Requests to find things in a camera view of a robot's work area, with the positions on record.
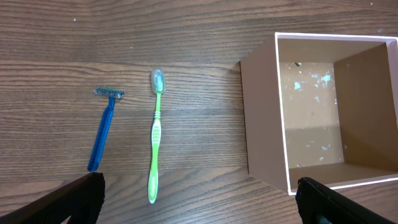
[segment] green toothbrush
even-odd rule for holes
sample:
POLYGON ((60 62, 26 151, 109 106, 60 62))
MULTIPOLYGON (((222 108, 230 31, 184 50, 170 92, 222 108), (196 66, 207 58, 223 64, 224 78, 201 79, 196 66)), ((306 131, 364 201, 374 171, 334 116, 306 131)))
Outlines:
POLYGON ((152 90, 156 94, 155 119, 152 125, 152 162, 150 164, 149 180, 148 180, 148 198, 150 203, 155 203, 158 188, 157 176, 157 155, 159 153, 160 136, 162 135, 162 127, 160 125, 160 99, 166 91, 166 82, 161 69, 153 69, 152 74, 152 90))

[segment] blue handle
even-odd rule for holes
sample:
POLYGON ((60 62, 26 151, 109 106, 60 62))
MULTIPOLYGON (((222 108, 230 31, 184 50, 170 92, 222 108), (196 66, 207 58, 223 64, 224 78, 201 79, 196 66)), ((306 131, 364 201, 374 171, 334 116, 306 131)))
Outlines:
POLYGON ((109 97, 109 105, 106 107, 104 113, 102 114, 102 119, 101 123, 99 124, 93 152, 91 153, 91 158, 87 166, 87 170, 90 172, 96 171, 98 169, 98 166, 100 165, 102 153, 105 147, 106 137, 108 136, 109 127, 111 126, 114 102, 114 98, 109 97))

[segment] toothbrush head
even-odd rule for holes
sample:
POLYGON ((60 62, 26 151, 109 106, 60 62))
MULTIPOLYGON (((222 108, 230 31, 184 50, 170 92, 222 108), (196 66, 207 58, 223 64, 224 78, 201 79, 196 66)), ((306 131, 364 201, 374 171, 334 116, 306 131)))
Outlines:
POLYGON ((114 90, 111 88, 105 87, 97 87, 94 90, 94 94, 96 95, 104 95, 113 98, 122 98, 124 96, 124 92, 122 90, 114 90))
POLYGON ((155 68, 151 74, 152 80, 152 91, 155 94, 163 94, 166 91, 166 82, 164 79, 164 74, 160 68, 155 68))

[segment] cardboard box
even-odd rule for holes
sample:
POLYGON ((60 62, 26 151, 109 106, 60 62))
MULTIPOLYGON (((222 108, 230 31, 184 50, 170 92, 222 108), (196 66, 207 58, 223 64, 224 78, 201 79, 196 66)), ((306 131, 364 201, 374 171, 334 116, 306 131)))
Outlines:
POLYGON ((397 38, 275 33, 241 73, 251 176, 289 195, 398 180, 397 38))

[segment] toothbrush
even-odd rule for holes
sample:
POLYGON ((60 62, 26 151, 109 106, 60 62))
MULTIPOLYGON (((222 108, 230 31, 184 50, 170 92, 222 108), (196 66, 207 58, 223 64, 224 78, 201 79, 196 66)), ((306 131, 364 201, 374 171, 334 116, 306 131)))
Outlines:
POLYGON ((156 94, 155 118, 152 125, 152 162, 150 164, 149 180, 148 180, 148 199, 150 203, 155 203, 158 189, 157 175, 157 156, 159 154, 160 136, 162 135, 162 127, 160 125, 160 99, 166 91, 166 82, 161 69, 153 69, 151 74, 152 91, 156 94))
POLYGON ((100 165, 102 153, 105 147, 106 137, 108 136, 109 127, 111 126, 115 98, 122 98, 124 96, 124 92, 111 88, 97 87, 94 90, 94 94, 108 96, 109 104, 102 114, 102 119, 99 124, 93 152, 91 153, 90 161, 88 162, 87 170, 90 172, 96 171, 98 169, 98 166, 100 165))

